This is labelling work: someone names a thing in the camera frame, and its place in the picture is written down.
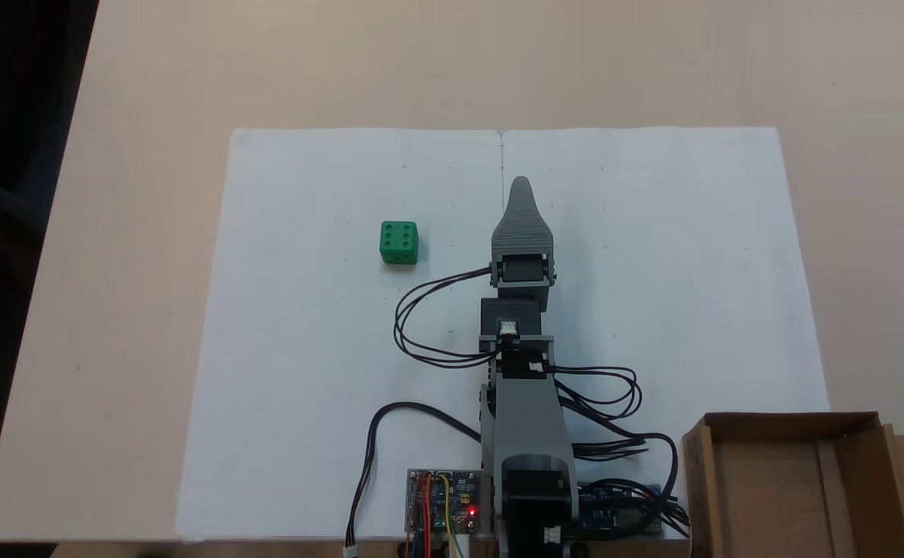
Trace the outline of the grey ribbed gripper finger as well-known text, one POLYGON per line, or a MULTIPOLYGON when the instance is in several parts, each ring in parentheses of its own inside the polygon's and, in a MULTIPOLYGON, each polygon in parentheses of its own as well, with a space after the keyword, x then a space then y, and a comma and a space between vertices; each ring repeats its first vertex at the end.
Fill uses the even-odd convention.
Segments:
POLYGON ((537 208, 527 177, 511 183, 501 220, 492 232, 492 255, 544 254, 554 251, 554 234, 537 208))

